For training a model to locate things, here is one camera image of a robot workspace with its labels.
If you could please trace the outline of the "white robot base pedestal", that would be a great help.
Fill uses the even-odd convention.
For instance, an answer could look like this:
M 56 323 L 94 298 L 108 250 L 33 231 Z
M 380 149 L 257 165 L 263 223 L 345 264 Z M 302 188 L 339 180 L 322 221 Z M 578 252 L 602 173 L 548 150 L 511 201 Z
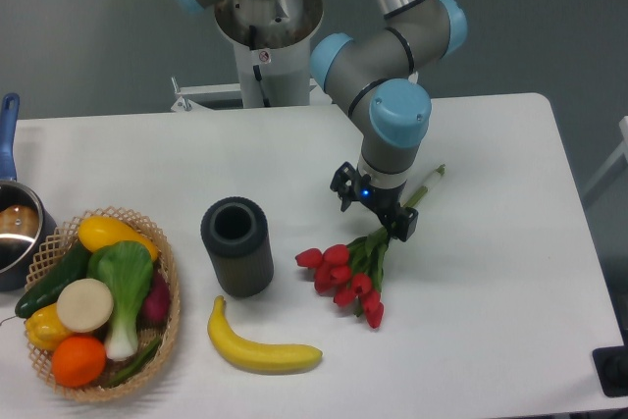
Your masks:
M 180 87 L 174 111 L 238 100 L 244 108 L 310 103 L 310 42 L 323 20 L 322 0 L 223 0 L 219 32 L 232 45 L 238 84 Z

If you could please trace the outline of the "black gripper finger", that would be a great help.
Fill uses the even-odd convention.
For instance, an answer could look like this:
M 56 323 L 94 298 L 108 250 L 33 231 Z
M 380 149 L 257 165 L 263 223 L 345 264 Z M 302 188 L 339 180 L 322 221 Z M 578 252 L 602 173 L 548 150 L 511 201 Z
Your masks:
M 353 202 L 364 203 L 369 198 L 369 176 L 344 162 L 334 172 L 330 190 L 338 196 L 341 212 L 345 212 Z
M 412 207 L 396 205 L 380 215 L 380 222 L 389 238 L 406 242 L 416 230 L 418 211 Z

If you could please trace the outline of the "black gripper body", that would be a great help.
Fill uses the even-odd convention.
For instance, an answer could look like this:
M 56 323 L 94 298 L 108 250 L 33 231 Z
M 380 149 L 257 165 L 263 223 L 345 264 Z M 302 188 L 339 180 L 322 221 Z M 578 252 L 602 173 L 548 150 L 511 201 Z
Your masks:
M 369 174 L 358 174 L 354 188 L 358 201 L 381 223 L 398 223 L 407 218 L 407 211 L 400 204 L 404 183 L 377 183 Z

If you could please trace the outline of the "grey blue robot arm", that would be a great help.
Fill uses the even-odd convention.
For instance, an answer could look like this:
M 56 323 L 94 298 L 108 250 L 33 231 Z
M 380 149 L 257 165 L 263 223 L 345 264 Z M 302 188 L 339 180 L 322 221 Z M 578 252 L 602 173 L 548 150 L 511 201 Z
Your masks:
M 312 36 L 322 0 L 177 0 L 191 12 L 212 9 L 231 43 L 246 108 L 306 105 L 317 84 L 360 130 L 356 165 L 335 172 L 331 189 L 343 207 L 359 202 L 389 236 L 409 239 L 418 214 L 401 205 L 408 172 L 424 138 L 432 103 L 411 81 L 423 66 L 459 48 L 468 25 L 454 0 L 377 0 L 385 28 L 358 42 Z

